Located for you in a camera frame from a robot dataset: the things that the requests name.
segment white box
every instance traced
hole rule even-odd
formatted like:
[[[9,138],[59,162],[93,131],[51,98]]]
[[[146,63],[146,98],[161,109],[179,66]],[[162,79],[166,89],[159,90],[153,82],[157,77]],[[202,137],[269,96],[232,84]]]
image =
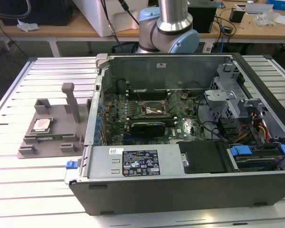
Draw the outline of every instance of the white box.
[[[73,0],[73,2],[99,36],[107,37],[112,35],[100,0]],[[139,28],[130,15],[123,10],[118,0],[106,0],[105,2],[109,19],[116,32]],[[129,6],[129,11],[137,20],[140,11],[148,7],[148,0],[126,0],[126,3]]]

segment table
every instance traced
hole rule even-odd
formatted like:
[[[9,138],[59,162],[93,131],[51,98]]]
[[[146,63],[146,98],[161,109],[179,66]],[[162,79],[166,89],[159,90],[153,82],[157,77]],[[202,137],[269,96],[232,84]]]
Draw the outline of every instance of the table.
[[[278,65],[272,69],[262,56],[244,58],[268,88],[276,88],[270,84],[272,79],[282,81],[285,72]],[[0,102],[0,228],[227,228],[243,223],[247,223],[245,228],[285,228],[285,198],[273,206],[256,208],[93,217],[85,214],[64,182],[65,164],[76,157],[21,160],[17,153],[35,113],[36,99],[48,98],[51,105],[66,104],[66,95],[60,89],[64,82],[71,81],[78,103],[85,104],[93,96],[96,75],[95,57],[39,58],[23,67],[4,95]]]
[[[264,3],[265,0],[259,0],[259,3]],[[226,9],[233,7],[235,3],[232,1],[224,1]],[[220,15],[222,9],[217,10],[217,15]],[[276,10],[285,15],[285,11]],[[230,10],[226,10],[221,14],[222,18],[228,19]],[[237,24],[237,33],[232,37],[230,42],[234,43],[285,43],[285,25],[277,24],[276,26],[258,27],[253,24],[255,16],[244,15],[241,23]],[[40,30],[30,31],[29,33],[21,31],[16,26],[4,26],[4,31],[14,41],[47,41],[52,49],[54,57],[60,57],[60,52],[57,47],[59,41],[115,41],[110,37],[99,37],[93,27],[85,19],[81,12],[75,11],[73,19],[68,26],[40,26]],[[139,30],[126,30],[117,33],[120,41],[138,41]],[[210,52],[212,44],[219,37],[219,27],[214,24],[210,33],[200,34],[200,41],[205,42],[203,52]],[[8,40],[8,38],[0,30],[0,40]]]

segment power supply label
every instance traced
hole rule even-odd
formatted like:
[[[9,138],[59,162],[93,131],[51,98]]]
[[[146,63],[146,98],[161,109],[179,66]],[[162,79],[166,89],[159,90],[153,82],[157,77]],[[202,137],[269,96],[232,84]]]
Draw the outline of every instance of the power supply label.
[[[123,152],[123,176],[151,176],[160,174],[157,150]]]

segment computer case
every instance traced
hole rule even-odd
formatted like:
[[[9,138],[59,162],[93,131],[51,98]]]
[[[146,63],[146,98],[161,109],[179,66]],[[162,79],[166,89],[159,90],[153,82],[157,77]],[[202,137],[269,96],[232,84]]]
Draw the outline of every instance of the computer case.
[[[209,0],[188,0],[188,13],[192,15],[193,29],[198,33],[211,32],[216,11],[217,7]]]
[[[73,14],[72,0],[30,0],[32,11],[26,23],[66,26]],[[27,11],[26,0],[0,0],[0,13],[20,15]],[[1,18],[4,25],[17,25],[16,19]]]

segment wooden table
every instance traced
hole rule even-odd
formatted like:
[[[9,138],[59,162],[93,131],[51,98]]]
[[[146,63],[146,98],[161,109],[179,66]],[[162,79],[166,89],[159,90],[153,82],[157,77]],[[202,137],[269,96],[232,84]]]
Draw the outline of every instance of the wooden table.
[[[226,9],[233,7],[235,3],[232,1],[224,1]],[[285,15],[285,11],[276,10],[281,15]],[[222,12],[221,17],[229,19],[231,10]],[[237,32],[230,42],[237,43],[285,43],[285,25],[276,24],[276,26],[258,27],[253,23],[254,15],[244,15],[241,23],[236,23]],[[37,31],[29,33],[21,31],[16,26],[4,26],[4,31],[15,41],[47,41],[52,49],[53,56],[59,57],[58,41],[115,41],[110,37],[99,37],[94,28],[89,24],[81,12],[75,11],[73,19],[68,26],[40,26]],[[138,41],[139,30],[130,29],[117,33],[120,41]],[[201,33],[200,41],[205,42],[203,52],[208,52],[209,47],[219,37],[219,26],[215,23],[210,33]],[[8,38],[0,30],[0,40],[8,40]]]

